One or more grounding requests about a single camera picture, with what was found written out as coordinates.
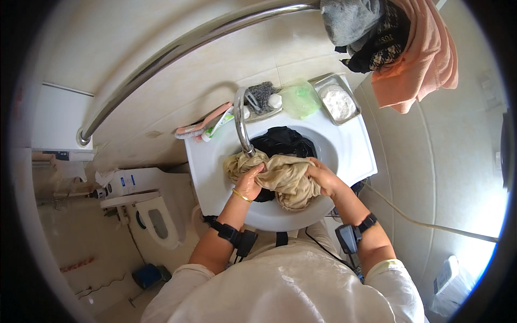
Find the scrub brush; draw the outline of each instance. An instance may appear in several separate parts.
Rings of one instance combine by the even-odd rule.
[[[203,122],[200,122],[199,124],[182,127],[176,129],[176,133],[174,133],[174,136],[178,139],[187,139],[191,137],[195,137],[197,135],[201,135],[203,132],[207,129],[207,124],[218,117],[219,115],[223,114],[226,110],[228,110],[232,106],[231,102],[227,102],[217,109],[214,110],[214,112],[210,113],[208,117],[203,120]]]

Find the black patterned cloth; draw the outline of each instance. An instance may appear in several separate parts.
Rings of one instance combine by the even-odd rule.
[[[401,8],[386,1],[385,14],[376,28],[356,43],[336,47],[336,52],[348,53],[350,59],[343,59],[352,72],[368,73],[384,64],[394,62],[404,51],[411,23]]]

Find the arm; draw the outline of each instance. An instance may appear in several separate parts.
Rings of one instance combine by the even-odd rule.
[[[255,183],[255,176],[264,169],[264,166],[265,164],[262,163],[241,175],[235,185],[235,190],[241,195],[254,200],[261,190],[261,187]],[[232,194],[217,221],[240,230],[244,225],[244,219],[250,205],[251,203],[248,201]],[[190,256],[189,264],[201,264],[216,275],[224,270],[226,264],[230,261],[234,248],[229,241],[217,235],[218,232],[216,230],[212,228],[208,230],[195,247],[194,252]]]
[[[307,175],[320,184],[323,195],[332,198],[343,224],[361,224],[370,214],[368,208],[325,164],[313,157],[309,159],[316,167],[309,166]],[[382,260],[396,258],[391,242],[378,222],[362,234],[362,240],[357,245],[357,256],[365,275]]]

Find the soap dish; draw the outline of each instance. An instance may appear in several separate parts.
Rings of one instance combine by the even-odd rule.
[[[308,82],[312,85],[312,87],[318,94],[318,97],[322,101],[323,107],[325,108],[325,111],[327,112],[330,120],[336,126],[342,126],[345,123],[347,123],[348,121],[354,119],[355,117],[357,117],[358,115],[361,114],[361,107],[359,106],[359,103],[357,103],[357,100],[354,97],[352,90],[349,88],[349,86],[343,81],[343,79],[339,75],[326,74],[326,75],[318,76],[317,78],[311,79]],[[325,104],[325,101],[323,100],[322,90],[327,85],[339,86],[340,88],[343,89],[343,91],[345,91],[350,96],[350,98],[352,99],[352,101],[355,105],[355,110],[350,115],[348,115],[345,118],[338,118],[338,119],[334,118],[334,116],[332,115],[331,109]]]

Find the pink towel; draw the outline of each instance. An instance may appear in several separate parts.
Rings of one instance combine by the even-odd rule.
[[[417,99],[441,86],[458,85],[458,57],[449,30],[432,0],[391,0],[411,21],[407,45],[399,58],[372,74],[380,107],[407,113]]]

